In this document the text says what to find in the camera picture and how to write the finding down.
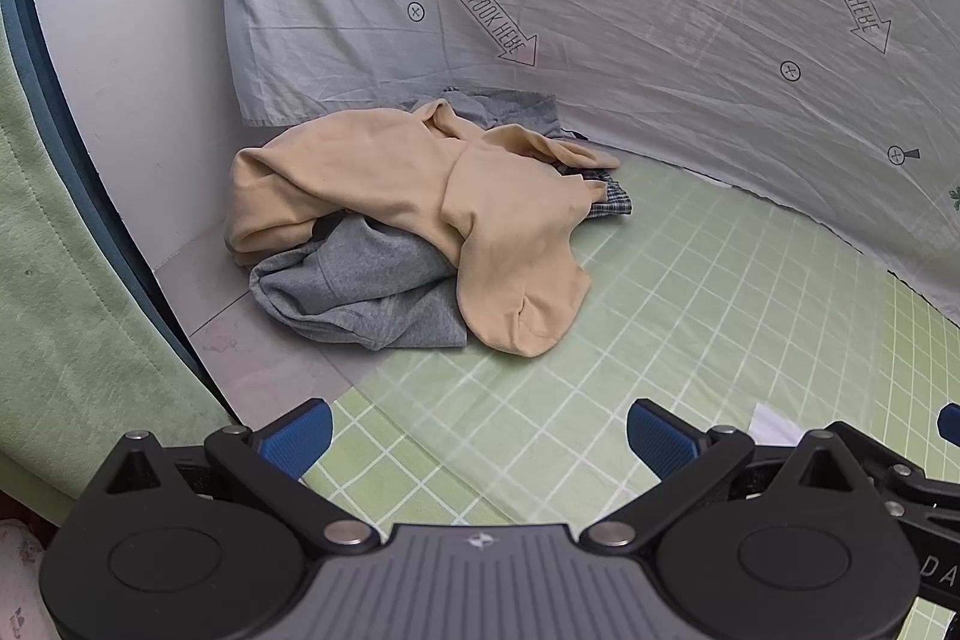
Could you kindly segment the green towel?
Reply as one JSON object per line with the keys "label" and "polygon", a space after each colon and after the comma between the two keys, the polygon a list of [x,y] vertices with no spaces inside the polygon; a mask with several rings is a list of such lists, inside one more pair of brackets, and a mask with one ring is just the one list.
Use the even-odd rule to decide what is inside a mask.
{"label": "green towel", "polygon": [[2,491],[62,523],[124,432],[228,422],[83,224],[2,62]]}

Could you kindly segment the green checkered bed sheet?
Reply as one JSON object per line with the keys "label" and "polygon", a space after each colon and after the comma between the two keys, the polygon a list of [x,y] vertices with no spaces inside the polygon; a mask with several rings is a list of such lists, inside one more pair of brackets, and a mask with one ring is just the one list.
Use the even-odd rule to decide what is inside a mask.
{"label": "green checkered bed sheet", "polygon": [[581,528],[651,486],[625,420],[651,398],[697,427],[770,409],[844,420],[955,479],[937,434],[958,396],[958,331],[880,263],[800,214],[646,159],[623,220],[571,239],[590,291],[535,359],[483,344],[398,351],[337,399],[306,481],[389,531],[410,523]]}

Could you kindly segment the blue plaid shirt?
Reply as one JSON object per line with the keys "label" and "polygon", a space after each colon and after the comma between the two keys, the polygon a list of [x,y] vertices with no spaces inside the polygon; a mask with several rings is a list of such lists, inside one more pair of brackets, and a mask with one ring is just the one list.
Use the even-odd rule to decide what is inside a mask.
{"label": "blue plaid shirt", "polygon": [[555,164],[555,169],[562,175],[579,175],[585,182],[597,182],[604,186],[604,198],[590,205],[588,220],[605,220],[605,218],[626,218],[633,214],[633,203],[626,190],[613,179],[607,169],[574,169],[565,164]]}

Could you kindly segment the grey zip hoodie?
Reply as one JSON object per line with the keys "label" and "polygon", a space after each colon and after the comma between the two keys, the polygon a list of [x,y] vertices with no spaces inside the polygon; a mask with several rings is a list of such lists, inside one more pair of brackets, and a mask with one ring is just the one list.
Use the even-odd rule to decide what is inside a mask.
{"label": "grey zip hoodie", "polygon": [[347,211],[249,273],[268,317],[311,341],[368,351],[466,346],[456,287],[454,266],[430,242]]}

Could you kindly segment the dark blue cloth edge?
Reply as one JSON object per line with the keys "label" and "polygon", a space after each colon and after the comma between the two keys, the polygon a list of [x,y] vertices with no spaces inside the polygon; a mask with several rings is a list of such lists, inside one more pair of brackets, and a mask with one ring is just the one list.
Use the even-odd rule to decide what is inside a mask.
{"label": "dark blue cloth edge", "polygon": [[3,23],[7,26],[13,65],[25,88],[34,123],[53,169],[64,182],[86,229],[151,325],[160,331],[174,353],[218,403],[224,403],[226,396],[203,367],[189,336],[164,297],[155,273],[149,269],[145,257],[122,223],[121,214],[107,195],[93,159],[89,157],[53,68],[36,3],[34,0],[2,2],[5,3]]}

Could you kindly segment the grey printed backdrop sheet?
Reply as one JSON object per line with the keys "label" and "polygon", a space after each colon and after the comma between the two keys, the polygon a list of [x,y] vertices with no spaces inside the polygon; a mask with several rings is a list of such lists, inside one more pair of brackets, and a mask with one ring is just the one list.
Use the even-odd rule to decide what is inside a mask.
{"label": "grey printed backdrop sheet", "polygon": [[242,120],[446,89],[827,224],[958,312],[958,0],[223,0]]}

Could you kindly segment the beige long-sleeve garment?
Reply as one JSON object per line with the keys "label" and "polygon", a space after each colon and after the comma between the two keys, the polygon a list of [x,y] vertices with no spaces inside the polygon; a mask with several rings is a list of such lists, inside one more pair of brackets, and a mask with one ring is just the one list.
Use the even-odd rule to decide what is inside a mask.
{"label": "beige long-sleeve garment", "polygon": [[342,110],[236,154],[224,243],[252,265],[306,242],[337,209],[407,230],[454,266],[460,314],[485,346],[542,356],[589,291],[571,234],[605,193],[555,164],[620,163],[523,125],[483,130],[444,99],[412,112]]}

